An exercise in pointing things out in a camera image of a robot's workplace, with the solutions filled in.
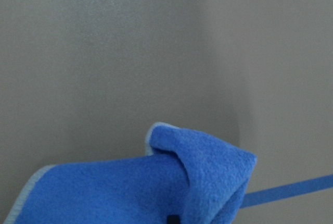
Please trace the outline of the blue microfiber towel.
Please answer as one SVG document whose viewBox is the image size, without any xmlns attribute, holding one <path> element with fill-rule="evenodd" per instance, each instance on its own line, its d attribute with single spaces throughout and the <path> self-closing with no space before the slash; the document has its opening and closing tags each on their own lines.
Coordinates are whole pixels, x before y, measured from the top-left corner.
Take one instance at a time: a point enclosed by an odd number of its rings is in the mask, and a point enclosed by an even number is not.
<svg viewBox="0 0 333 224">
<path fill-rule="evenodd" d="M 157 123 L 144 157 L 46 166 L 6 223 L 231 223 L 257 157 L 206 133 Z"/>
</svg>

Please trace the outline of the brown paper table cover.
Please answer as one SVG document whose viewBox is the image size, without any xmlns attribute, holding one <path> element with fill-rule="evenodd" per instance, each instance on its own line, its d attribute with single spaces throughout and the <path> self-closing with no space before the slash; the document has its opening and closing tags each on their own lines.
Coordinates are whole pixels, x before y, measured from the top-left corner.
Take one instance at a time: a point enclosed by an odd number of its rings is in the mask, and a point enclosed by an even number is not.
<svg viewBox="0 0 333 224">
<path fill-rule="evenodd" d="M 145 154 L 155 122 L 332 173 L 332 0 L 1 0 L 1 220 L 35 171 Z"/>
</svg>

